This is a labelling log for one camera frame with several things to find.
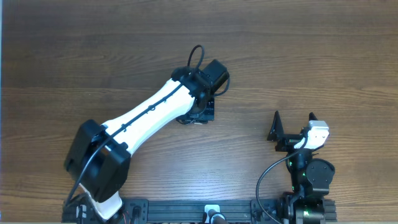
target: table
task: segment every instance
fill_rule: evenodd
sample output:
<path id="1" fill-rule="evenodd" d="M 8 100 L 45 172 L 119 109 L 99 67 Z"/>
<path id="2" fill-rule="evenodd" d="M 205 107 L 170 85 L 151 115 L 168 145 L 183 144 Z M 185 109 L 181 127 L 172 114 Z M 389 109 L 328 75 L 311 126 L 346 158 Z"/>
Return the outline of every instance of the table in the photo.
<path id="1" fill-rule="evenodd" d="M 252 199 L 285 156 L 266 141 L 275 110 L 297 134 L 330 126 L 327 198 L 340 221 L 398 221 L 397 1 L 4 1 L 2 221 L 59 222 L 79 125 L 153 95 L 203 44 L 231 74 L 207 125 L 171 122 L 134 154 L 121 195 Z M 290 190 L 282 165 L 261 197 Z"/>

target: brown table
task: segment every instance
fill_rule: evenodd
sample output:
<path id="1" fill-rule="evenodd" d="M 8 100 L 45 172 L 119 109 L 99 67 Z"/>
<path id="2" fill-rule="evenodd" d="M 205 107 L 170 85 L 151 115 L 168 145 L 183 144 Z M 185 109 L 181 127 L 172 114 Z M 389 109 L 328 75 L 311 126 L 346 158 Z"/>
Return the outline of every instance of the brown table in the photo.
<path id="1" fill-rule="evenodd" d="M 319 157 L 336 174 L 340 221 L 398 221 L 397 1 L 4 0 L 2 221 L 59 222 L 79 125 L 137 106 L 206 47 L 231 74 L 207 125 L 171 122 L 135 153 L 121 195 L 252 199 L 285 156 L 267 142 L 313 111 L 330 126 Z M 290 190 L 279 166 L 261 197 Z"/>

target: wooden table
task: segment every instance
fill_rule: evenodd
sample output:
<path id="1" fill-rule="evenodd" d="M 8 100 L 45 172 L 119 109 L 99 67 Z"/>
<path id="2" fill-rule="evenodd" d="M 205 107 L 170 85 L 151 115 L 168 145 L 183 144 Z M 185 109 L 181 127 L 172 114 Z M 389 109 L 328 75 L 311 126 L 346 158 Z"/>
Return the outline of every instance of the wooden table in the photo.
<path id="1" fill-rule="evenodd" d="M 328 198 L 340 221 L 398 221 L 397 1 L 4 0 L 2 221 L 59 222 L 79 125 L 137 106 L 206 47 L 231 74 L 207 125 L 171 122 L 134 154 L 121 195 L 252 199 L 285 156 L 266 141 L 275 110 L 299 133 L 309 112 L 331 135 Z M 284 166 L 261 197 L 290 190 Z"/>

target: robotic arm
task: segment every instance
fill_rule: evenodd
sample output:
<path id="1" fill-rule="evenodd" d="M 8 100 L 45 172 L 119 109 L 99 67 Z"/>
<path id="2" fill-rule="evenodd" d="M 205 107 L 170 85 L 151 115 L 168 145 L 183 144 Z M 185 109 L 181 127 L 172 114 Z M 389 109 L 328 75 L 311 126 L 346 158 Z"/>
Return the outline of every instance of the robotic arm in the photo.
<path id="1" fill-rule="evenodd" d="M 207 123 L 214 120 L 214 96 L 228 80 L 229 73 L 219 61 L 212 61 L 203 71 L 190 67 L 174 70 L 172 78 L 152 97 L 130 112 L 98 125 L 83 123 L 73 141 L 64 166 L 76 184 L 86 192 L 96 213 L 104 220 L 121 217 L 123 202 L 118 190 L 127 179 L 131 156 L 138 147 L 173 119 L 180 123 Z"/>

